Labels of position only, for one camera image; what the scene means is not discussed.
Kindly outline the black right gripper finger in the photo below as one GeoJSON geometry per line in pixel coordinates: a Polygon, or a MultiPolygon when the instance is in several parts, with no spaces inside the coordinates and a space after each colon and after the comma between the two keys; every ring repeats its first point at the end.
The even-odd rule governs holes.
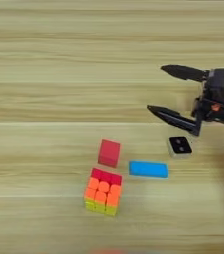
{"type": "Polygon", "coordinates": [[[168,125],[185,130],[194,136],[198,136],[200,134],[202,124],[202,115],[200,113],[196,114],[195,120],[190,120],[181,116],[178,112],[164,107],[148,105],[147,109],[168,125]]]}
{"type": "Polygon", "coordinates": [[[175,78],[196,82],[203,82],[209,75],[209,71],[173,64],[164,65],[161,67],[161,70],[175,78]]]}

